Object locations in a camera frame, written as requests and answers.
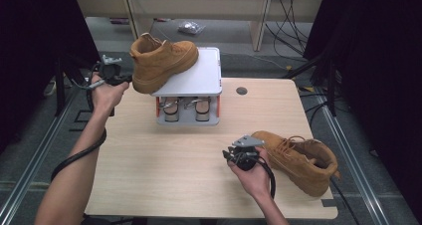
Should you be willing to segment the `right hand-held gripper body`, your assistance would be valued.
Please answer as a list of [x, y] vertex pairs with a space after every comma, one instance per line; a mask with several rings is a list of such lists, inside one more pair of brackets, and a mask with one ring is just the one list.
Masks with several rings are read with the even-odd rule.
[[242, 170], [252, 169], [259, 159], [257, 146], [262, 146], [265, 142], [250, 135], [243, 135], [235, 140], [232, 145], [235, 148], [232, 161]]

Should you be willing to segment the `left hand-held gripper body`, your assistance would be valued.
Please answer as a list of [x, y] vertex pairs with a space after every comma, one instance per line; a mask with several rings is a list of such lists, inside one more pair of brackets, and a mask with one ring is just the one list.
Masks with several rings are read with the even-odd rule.
[[123, 78], [120, 75], [121, 66], [117, 62], [121, 62], [121, 58], [103, 55], [103, 61], [99, 66], [100, 77], [112, 86], [117, 86], [123, 82]]

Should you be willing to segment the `tan suede boot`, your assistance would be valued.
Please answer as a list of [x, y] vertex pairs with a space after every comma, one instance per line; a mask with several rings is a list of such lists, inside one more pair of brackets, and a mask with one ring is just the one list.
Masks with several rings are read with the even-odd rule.
[[199, 57], [193, 42], [160, 41], [149, 33], [132, 43], [129, 54], [134, 62], [132, 86], [141, 94], [155, 93], [170, 77], [189, 70]]
[[330, 179], [340, 179], [335, 154], [317, 139], [295, 135], [281, 137], [268, 131], [256, 131], [252, 137], [264, 142], [271, 167], [283, 171], [305, 194], [321, 197], [328, 190]]

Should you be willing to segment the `black silver-strap sandal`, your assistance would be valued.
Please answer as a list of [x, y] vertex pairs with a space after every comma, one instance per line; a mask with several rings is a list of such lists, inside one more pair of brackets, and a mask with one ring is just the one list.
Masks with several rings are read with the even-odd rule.
[[159, 104], [159, 107], [164, 112], [164, 120], [167, 122], [176, 122], [179, 120], [179, 98], [167, 97]]
[[195, 98], [187, 103], [184, 108], [195, 109], [195, 119], [197, 121], [208, 121], [210, 119], [210, 103], [209, 97]]

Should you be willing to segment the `white two-tier shoe rack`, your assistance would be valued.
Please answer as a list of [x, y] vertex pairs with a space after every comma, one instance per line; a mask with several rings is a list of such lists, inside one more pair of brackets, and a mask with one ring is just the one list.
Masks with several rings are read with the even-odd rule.
[[[220, 95], [222, 93], [220, 51], [218, 48], [200, 48], [197, 62], [187, 71], [174, 75], [153, 93], [156, 97], [156, 120], [159, 124], [213, 126], [220, 121]], [[167, 122], [159, 104], [167, 97], [179, 98], [179, 120]], [[195, 98], [209, 97], [210, 119], [197, 121], [195, 109], [185, 109], [184, 106]]]

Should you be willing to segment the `person's left hand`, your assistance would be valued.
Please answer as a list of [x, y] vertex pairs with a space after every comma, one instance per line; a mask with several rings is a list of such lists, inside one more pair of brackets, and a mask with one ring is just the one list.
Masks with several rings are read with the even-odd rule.
[[117, 106], [124, 92], [128, 89], [129, 84], [124, 83], [119, 86], [111, 86], [104, 83], [92, 90], [92, 100], [94, 106], [94, 114], [103, 113], [110, 115], [111, 111]]

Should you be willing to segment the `person's right hand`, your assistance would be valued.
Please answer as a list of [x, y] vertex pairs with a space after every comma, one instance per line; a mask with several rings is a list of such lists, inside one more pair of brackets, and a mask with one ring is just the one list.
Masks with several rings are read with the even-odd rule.
[[272, 199], [270, 176], [262, 165], [256, 163], [248, 171], [242, 170], [232, 161], [228, 161], [227, 165], [238, 177], [245, 191], [256, 201]]

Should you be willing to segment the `black metal stand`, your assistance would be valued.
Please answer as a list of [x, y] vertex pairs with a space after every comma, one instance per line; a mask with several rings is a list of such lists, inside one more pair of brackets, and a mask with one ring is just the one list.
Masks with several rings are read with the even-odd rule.
[[292, 79], [295, 76], [298, 76], [301, 73], [309, 70], [310, 68], [315, 68], [310, 78], [311, 83], [314, 86], [326, 85], [328, 110], [331, 112], [332, 116], [336, 116], [334, 108], [336, 67], [333, 59], [331, 59], [325, 53], [321, 53], [297, 69], [287, 72], [283, 76], [283, 79]]
[[55, 62], [57, 113], [65, 107], [65, 78], [68, 78], [77, 89], [86, 92], [89, 109], [90, 111], [94, 109], [92, 90], [106, 82], [100, 77], [101, 62], [88, 62], [72, 54], [62, 54], [57, 58]]

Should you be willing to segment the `black curtain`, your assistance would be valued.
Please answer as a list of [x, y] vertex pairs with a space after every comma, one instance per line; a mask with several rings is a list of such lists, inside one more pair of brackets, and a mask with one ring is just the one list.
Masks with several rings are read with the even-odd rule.
[[422, 0], [322, 0], [306, 56], [321, 53], [422, 223]]
[[0, 153], [58, 66], [74, 77], [99, 59], [77, 0], [0, 0]]

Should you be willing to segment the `clear plastic bag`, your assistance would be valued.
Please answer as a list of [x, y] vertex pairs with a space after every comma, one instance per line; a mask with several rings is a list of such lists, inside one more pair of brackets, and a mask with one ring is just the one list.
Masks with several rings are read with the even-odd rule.
[[178, 31], [180, 33], [188, 35], [198, 35], [205, 29], [204, 25], [198, 24], [194, 21], [182, 21], [178, 25]]

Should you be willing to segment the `beige wooden desk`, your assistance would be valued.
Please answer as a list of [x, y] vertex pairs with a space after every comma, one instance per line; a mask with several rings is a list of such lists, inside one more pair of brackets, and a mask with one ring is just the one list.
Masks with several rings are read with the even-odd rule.
[[322, 0], [77, 0], [86, 17], [124, 18], [132, 35], [151, 30], [155, 18], [247, 21], [252, 47], [261, 49], [265, 23], [289, 19], [311, 23]]

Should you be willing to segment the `aluminium floor rail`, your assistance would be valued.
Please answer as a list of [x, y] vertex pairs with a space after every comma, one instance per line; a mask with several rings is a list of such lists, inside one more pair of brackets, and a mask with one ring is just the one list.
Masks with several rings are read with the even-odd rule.
[[0, 154], [0, 225], [32, 225], [52, 170], [64, 159], [77, 134], [70, 127], [86, 106], [78, 89], [65, 90], [65, 106], [56, 112], [54, 95], [42, 97]]
[[332, 114], [332, 106], [323, 106], [322, 111], [372, 221], [375, 225], [390, 225], [390, 221], [352, 151], [336, 116]]

